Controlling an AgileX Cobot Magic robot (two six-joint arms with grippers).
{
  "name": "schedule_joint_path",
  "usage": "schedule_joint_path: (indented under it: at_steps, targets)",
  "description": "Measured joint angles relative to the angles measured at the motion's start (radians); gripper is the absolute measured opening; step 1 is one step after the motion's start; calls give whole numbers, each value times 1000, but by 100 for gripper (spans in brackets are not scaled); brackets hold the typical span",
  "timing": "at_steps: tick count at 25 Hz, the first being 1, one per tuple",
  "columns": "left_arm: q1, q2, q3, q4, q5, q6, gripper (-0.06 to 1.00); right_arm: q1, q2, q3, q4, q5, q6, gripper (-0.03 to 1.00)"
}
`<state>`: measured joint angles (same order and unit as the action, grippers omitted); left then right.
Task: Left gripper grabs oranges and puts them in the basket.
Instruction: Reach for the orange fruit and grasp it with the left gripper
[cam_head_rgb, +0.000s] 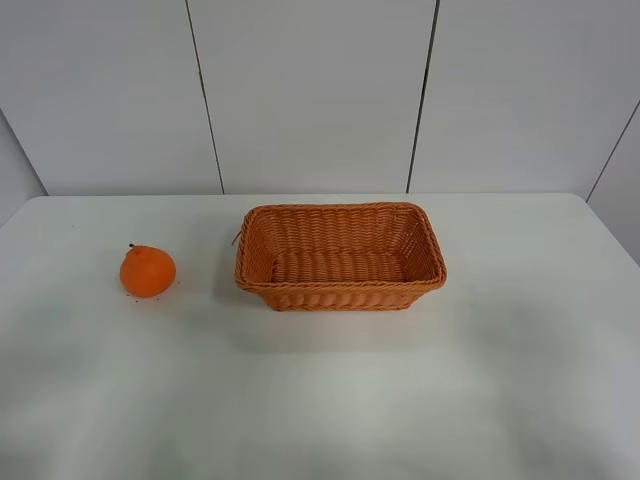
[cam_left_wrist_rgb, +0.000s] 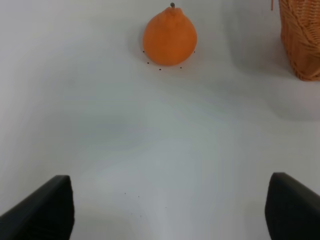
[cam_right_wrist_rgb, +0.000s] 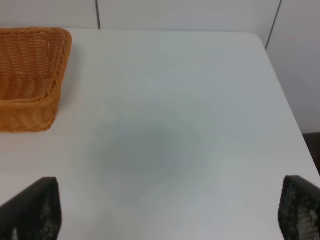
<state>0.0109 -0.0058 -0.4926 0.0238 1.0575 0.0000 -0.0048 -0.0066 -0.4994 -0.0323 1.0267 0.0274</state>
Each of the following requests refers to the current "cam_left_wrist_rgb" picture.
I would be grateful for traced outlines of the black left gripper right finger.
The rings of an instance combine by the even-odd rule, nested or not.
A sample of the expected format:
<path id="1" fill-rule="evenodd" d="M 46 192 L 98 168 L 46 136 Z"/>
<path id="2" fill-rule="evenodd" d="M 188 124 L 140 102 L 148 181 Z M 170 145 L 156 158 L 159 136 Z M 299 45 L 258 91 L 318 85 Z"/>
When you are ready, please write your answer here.
<path id="1" fill-rule="evenodd" d="M 272 240 L 320 238 L 320 196 L 284 172 L 270 178 L 264 215 Z"/>

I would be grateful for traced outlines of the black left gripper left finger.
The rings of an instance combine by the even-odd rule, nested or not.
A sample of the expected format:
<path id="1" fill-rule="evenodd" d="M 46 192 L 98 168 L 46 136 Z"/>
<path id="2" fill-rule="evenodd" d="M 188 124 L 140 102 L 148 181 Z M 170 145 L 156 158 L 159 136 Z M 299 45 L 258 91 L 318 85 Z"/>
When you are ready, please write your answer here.
<path id="1" fill-rule="evenodd" d="M 2 240 L 69 240 L 75 224 L 71 178 L 56 175 L 0 216 Z"/>

